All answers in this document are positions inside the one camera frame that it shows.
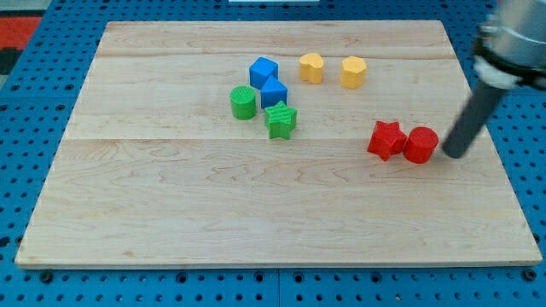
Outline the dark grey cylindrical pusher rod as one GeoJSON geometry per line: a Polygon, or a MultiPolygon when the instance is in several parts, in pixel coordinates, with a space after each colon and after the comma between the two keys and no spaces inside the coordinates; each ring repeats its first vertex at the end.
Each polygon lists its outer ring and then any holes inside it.
{"type": "Polygon", "coordinates": [[[468,151],[506,93],[484,81],[477,83],[442,144],[448,157],[459,159],[468,151]]]}

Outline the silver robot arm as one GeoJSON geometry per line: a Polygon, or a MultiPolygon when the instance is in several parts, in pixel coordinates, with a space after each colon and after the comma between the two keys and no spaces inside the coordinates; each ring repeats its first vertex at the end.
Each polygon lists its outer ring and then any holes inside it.
{"type": "Polygon", "coordinates": [[[479,25],[473,58],[479,82],[441,146],[453,159],[467,152],[510,90],[545,89],[545,1],[500,2],[479,25]]]}

